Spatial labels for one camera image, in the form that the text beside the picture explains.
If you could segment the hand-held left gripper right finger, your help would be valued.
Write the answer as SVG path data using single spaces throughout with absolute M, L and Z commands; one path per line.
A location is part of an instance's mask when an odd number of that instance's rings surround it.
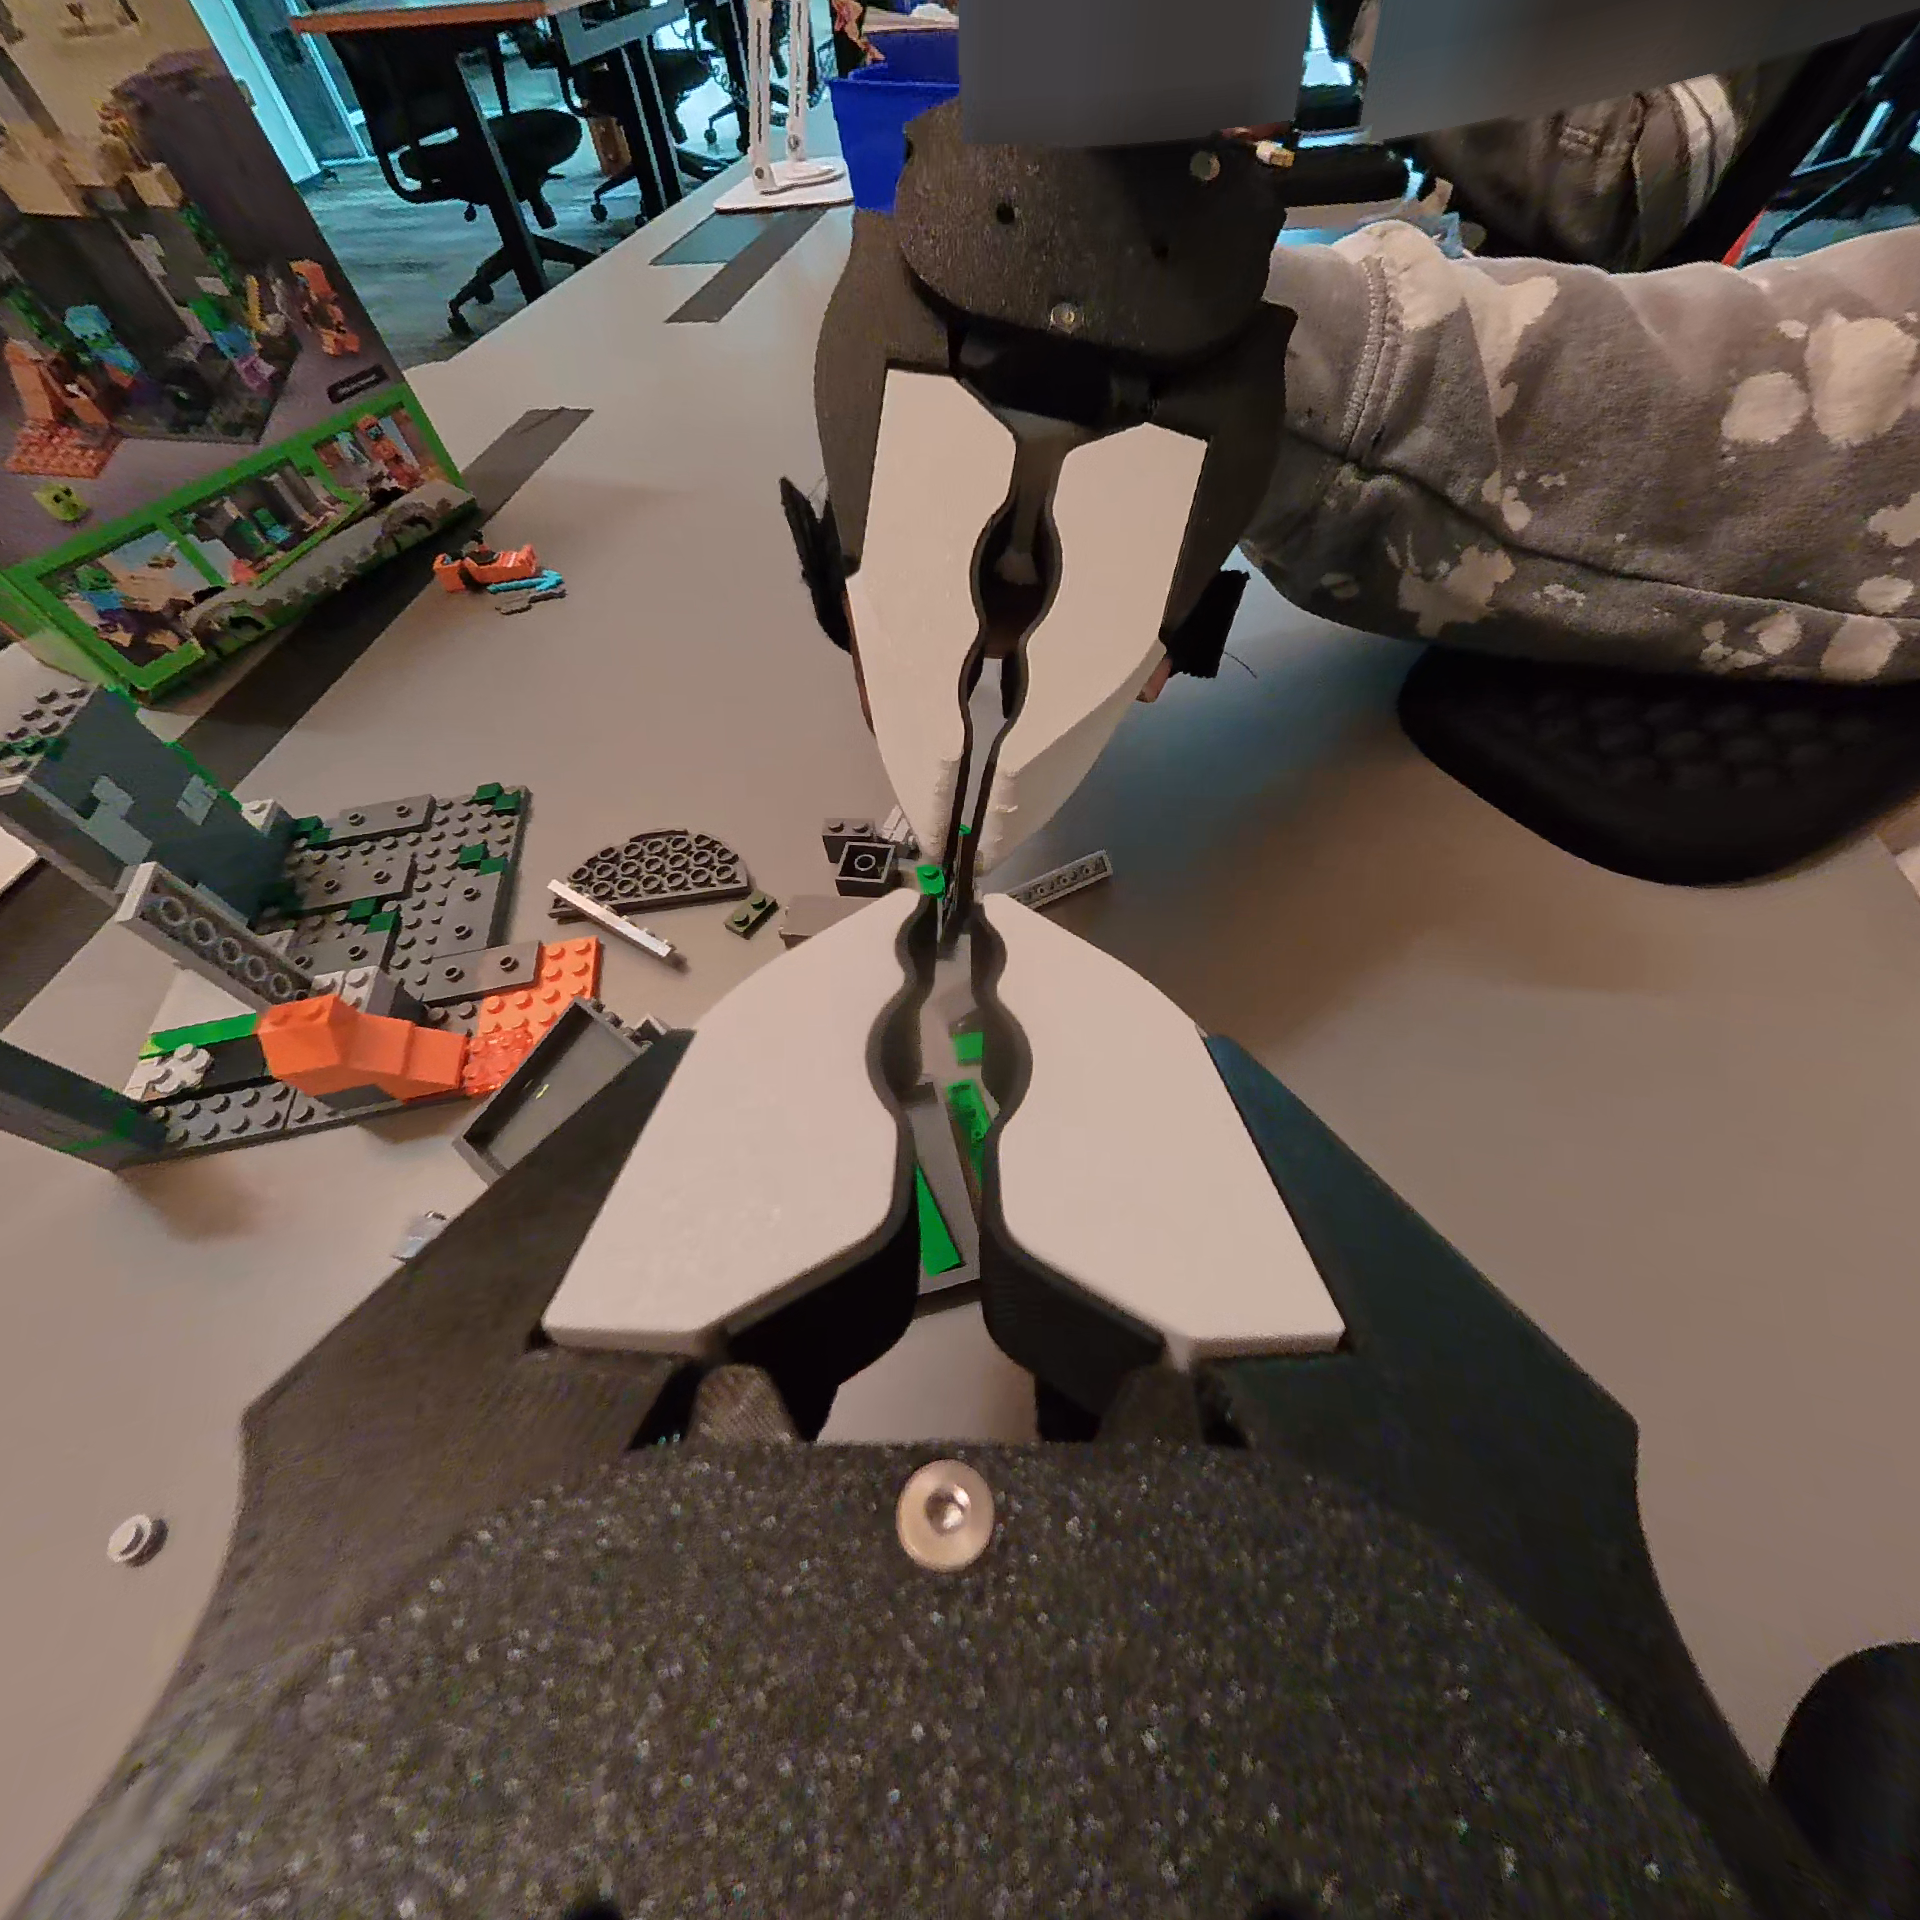
M 1040 1381 L 1339 1347 L 1341 1311 L 1202 1026 L 1010 895 L 980 900 L 973 958 L 996 1345 Z

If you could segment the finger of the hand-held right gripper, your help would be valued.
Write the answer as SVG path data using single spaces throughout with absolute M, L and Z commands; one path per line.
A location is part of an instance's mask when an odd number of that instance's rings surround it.
M 1010 833 L 978 823 L 968 851 L 978 548 L 1017 474 L 1017 434 L 941 371 L 884 371 L 866 538 L 850 581 L 858 680 L 878 753 L 920 850 L 973 896 Z
M 1066 452 L 1052 497 L 1058 583 L 1022 644 L 1022 702 L 980 781 L 973 874 L 1034 834 L 1086 784 L 1127 705 L 1167 661 L 1162 613 L 1206 440 L 1132 423 Z

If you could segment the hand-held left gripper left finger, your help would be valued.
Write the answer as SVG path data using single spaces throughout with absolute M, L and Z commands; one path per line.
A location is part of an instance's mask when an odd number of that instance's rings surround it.
M 890 1034 L 911 1048 L 929 908 L 890 890 L 708 1010 L 546 1306 L 557 1345 L 862 1372 L 901 1339 L 919 1152 Z

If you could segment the person's right forearm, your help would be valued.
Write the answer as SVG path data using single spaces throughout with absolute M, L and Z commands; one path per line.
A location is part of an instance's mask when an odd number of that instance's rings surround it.
M 1753 267 L 1277 248 L 1286 422 L 1241 548 L 1363 634 L 1917 683 L 1917 228 Z

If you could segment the orange lego plate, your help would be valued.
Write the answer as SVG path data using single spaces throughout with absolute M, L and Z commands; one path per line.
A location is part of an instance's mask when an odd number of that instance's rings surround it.
M 460 1091 L 472 1096 L 501 1091 L 574 998 L 599 995 L 602 958 L 599 936 L 542 942 L 526 982 L 485 995 L 468 1038 Z

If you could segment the thin light grey lego plate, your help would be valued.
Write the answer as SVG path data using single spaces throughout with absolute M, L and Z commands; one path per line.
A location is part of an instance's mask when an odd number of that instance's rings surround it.
M 596 896 L 583 895 L 570 882 L 558 882 L 558 877 L 548 882 L 548 896 L 562 908 L 562 914 L 588 921 L 588 922 L 620 936 L 624 942 L 649 954 L 664 967 L 673 967 L 673 969 L 685 967 L 682 949 L 673 946 L 667 936 L 659 936 L 658 931 L 638 922 L 634 916 L 627 916 L 609 904 L 599 904 Z

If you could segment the dark grey half-round lego plate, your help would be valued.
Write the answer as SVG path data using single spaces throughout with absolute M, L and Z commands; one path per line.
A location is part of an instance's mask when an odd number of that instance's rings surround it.
M 746 858 L 701 828 L 644 828 L 590 851 L 562 883 L 620 916 L 756 895 Z

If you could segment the orange lego slope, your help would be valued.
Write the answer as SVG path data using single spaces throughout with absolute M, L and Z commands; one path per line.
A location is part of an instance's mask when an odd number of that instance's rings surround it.
M 374 1091 L 397 1101 L 464 1088 L 468 1034 L 369 1016 L 342 995 L 272 1005 L 254 1023 L 266 1066 L 306 1096 Z

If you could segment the grey lego baseplate build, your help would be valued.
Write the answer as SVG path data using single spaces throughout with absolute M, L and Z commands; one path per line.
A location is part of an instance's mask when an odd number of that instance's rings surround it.
M 120 1091 L 4 1045 L 4 1133 L 126 1167 L 468 1096 L 306 1096 L 254 1023 L 342 995 L 472 1038 L 478 1002 L 535 969 L 539 942 L 508 942 L 526 810 L 526 788 L 481 784 L 302 818 L 234 801 L 120 695 L 31 674 L 4 697 L 4 828 L 228 1011 L 155 1031 Z

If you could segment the lego set box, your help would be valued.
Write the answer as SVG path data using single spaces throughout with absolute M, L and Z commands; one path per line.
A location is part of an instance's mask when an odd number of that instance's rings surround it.
M 4 3 L 4 638 L 158 702 L 472 501 L 194 3 Z

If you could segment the blue storage bin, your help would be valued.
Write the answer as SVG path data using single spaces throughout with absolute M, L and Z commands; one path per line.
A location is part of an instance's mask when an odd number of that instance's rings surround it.
M 829 79 L 829 106 L 843 139 L 854 204 L 892 212 L 905 127 L 956 95 L 956 26 L 868 23 L 874 59 L 843 79 Z

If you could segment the black office chair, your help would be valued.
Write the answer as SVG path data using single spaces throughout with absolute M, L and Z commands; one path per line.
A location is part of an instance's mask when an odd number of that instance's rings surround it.
M 588 3 L 583 26 L 590 40 L 620 34 L 574 70 L 577 105 L 590 122 L 619 127 L 627 160 L 590 195 L 590 217 L 609 222 L 609 195 L 638 185 L 638 222 L 676 204 L 685 190 L 720 176 L 731 160 L 715 146 L 688 146 L 682 101 L 722 80 L 715 59 L 731 56 L 731 28 L 715 3 Z
M 468 306 L 493 304 L 496 287 L 523 281 L 534 259 L 557 267 L 599 259 L 528 235 L 508 215 L 516 201 L 539 228 L 557 226 L 546 190 L 583 149 L 585 122 L 564 106 L 510 106 L 501 28 L 358 28 L 338 34 L 332 53 L 397 195 L 411 204 L 460 201 L 468 217 L 488 207 L 496 222 L 501 248 L 447 304 L 454 336 L 468 339 Z

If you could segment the dark grey lego window frame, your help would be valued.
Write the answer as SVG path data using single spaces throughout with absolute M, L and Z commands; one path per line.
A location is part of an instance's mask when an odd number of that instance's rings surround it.
M 573 998 L 454 1140 L 454 1152 L 493 1185 L 611 1088 L 659 1034 L 667 1028 L 658 1019 L 624 1023 L 590 995 Z

